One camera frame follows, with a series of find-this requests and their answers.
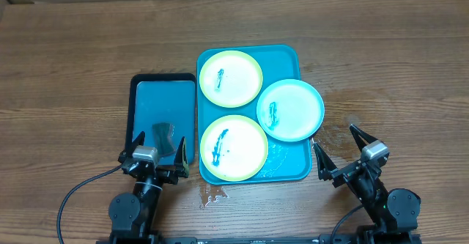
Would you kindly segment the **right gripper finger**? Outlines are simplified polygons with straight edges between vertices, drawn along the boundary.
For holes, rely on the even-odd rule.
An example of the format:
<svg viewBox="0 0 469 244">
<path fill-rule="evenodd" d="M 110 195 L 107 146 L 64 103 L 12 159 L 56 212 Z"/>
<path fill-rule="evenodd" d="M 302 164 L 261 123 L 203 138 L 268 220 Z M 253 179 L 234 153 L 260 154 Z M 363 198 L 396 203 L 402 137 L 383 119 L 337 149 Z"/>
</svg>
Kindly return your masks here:
<svg viewBox="0 0 469 244">
<path fill-rule="evenodd" d="M 349 129 L 350 129 L 352 137 L 354 138 L 355 143 L 357 144 L 360 151 L 362 151 L 362 149 L 365 146 L 367 146 L 367 145 L 369 145 L 369 144 L 371 144 L 371 143 L 373 143 L 377 140 L 377 138 L 375 138 L 374 136 L 371 136 L 368 133 L 362 131 L 359 127 L 357 127 L 354 124 L 351 124 L 349 126 Z"/>
<path fill-rule="evenodd" d="M 333 161 L 318 143 L 314 143 L 313 148 L 317 159 L 317 170 L 319 179 L 332 180 L 333 173 L 337 170 L 336 165 L 333 163 Z"/>
</svg>

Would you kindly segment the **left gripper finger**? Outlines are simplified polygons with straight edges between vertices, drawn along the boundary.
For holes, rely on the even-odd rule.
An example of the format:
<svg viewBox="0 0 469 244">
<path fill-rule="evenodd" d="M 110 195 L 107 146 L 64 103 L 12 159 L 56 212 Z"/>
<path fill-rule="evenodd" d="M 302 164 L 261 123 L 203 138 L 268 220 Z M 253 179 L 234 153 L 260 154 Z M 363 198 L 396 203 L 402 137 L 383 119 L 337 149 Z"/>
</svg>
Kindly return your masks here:
<svg viewBox="0 0 469 244">
<path fill-rule="evenodd" d="M 128 158 L 132 158 L 136 148 L 144 144 L 144 139 L 145 133 L 141 131 L 130 144 L 125 145 L 125 148 L 119 154 L 118 161 L 124 163 Z"/>
<path fill-rule="evenodd" d="M 186 152 L 186 139 L 182 137 L 174 158 L 175 174 L 178 177 L 189 178 L 189 164 Z"/>
</svg>

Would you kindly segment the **dark green sponge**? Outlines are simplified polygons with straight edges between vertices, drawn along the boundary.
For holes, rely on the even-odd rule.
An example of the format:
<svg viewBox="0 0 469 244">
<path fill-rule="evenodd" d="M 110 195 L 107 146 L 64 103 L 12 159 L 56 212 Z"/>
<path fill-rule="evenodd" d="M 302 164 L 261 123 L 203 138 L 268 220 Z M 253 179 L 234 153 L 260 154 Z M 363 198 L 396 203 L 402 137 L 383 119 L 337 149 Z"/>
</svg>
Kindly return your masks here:
<svg viewBox="0 0 469 244">
<path fill-rule="evenodd" d="M 172 137 L 174 126 L 168 122 L 156 123 L 152 126 L 153 139 L 155 147 L 161 157 L 167 157 L 175 153 Z"/>
</svg>

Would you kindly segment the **light blue plate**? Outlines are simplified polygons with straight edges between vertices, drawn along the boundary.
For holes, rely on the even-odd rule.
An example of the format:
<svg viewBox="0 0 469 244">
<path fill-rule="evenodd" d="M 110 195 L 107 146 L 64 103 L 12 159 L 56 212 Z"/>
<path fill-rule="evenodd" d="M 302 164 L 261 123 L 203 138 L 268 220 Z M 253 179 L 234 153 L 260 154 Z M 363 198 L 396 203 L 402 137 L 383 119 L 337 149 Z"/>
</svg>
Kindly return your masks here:
<svg viewBox="0 0 469 244">
<path fill-rule="evenodd" d="M 257 120 L 269 136 L 285 142 L 302 141 L 316 133 L 325 116 L 319 92 L 298 79 L 269 85 L 256 105 Z"/>
</svg>

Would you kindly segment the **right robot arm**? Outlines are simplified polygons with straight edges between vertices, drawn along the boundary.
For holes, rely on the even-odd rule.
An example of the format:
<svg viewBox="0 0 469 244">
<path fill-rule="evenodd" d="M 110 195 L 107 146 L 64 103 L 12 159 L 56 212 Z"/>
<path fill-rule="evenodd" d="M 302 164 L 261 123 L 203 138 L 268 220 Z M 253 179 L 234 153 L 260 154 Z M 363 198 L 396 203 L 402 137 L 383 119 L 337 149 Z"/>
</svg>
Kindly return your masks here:
<svg viewBox="0 0 469 244">
<path fill-rule="evenodd" d="M 417 217 L 421 198 L 405 188 L 388 191 L 380 180 L 382 167 L 390 152 L 381 140 L 355 125 L 350 132 L 360 150 L 358 160 L 339 169 L 323 148 L 315 143 L 318 177 L 330 180 L 334 187 L 346 185 L 360 205 L 349 211 L 330 234 L 319 236 L 321 243 L 420 243 L 421 237 L 412 231 L 418 228 Z M 337 234 L 339 227 L 355 212 L 365 210 L 373 224 L 359 226 L 354 234 Z"/>
</svg>

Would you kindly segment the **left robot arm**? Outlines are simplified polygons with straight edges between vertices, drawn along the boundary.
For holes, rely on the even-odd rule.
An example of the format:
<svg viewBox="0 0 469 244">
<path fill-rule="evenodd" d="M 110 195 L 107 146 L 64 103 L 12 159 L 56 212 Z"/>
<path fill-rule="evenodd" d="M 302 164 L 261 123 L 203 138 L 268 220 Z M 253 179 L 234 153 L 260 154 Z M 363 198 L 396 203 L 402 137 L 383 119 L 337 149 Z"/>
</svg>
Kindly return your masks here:
<svg viewBox="0 0 469 244">
<path fill-rule="evenodd" d="M 173 169 L 158 165 L 157 149 L 145 146 L 144 139 L 145 133 L 141 132 L 118 158 L 123 173 L 136 181 L 131 193 L 115 196 L 109 205 L 110 243 L 164 243 L 161 234 L 152 228 L 163 185 L 176 185 L 180 178 L 189 177 L 185 138 L 180 140 Z"/>
</svg>

